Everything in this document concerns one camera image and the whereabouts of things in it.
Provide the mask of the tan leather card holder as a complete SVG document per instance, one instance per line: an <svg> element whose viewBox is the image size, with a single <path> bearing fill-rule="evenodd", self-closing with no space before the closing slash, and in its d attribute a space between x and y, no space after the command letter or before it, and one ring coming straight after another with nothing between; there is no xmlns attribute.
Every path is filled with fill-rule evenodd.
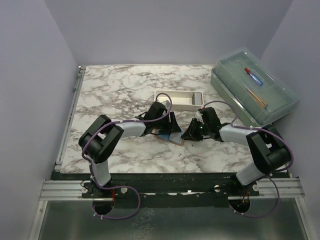
<svg viewBox="0 0 320 240"><path fill-rule="evenodd" d="M182 135L185 133L185 129L181 128L181 132L172 132L168 134L160 134L158 130L153 131L151 134L158 140L174 144L177 146L183 146L185 140L182 139Z"/></svg>

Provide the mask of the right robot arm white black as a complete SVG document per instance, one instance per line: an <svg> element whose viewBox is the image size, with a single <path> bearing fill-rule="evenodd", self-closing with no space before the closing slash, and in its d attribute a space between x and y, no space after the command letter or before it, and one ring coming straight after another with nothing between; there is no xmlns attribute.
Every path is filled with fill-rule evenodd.
<svg viewBox="0 0 320 240"><path fill-rule="evenodd" d="M292 154L273 125L250 128L221 123L213 107L199 109L181 138L194 142L209 138L249 147L252 162L238 171L236 180L230 183L230 191L236 196L247 192L248 184L292 160Z"/></svg>

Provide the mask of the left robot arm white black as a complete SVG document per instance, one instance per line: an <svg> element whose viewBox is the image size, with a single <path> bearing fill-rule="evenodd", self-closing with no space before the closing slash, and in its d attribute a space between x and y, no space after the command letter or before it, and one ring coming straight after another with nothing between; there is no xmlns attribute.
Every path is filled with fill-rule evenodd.
<svg viewBox="0 0 320 240"><path fill-rule="evenodd" d="M110 194L108 158L120 139L149 134L171 137L183 133L171 107L168 100L155 101L148 111L128 120L112 121L103 114L80 137L78 145L82 149L82 157L89 162L91 178L95 182L93 191L99 197Z"/></svg>

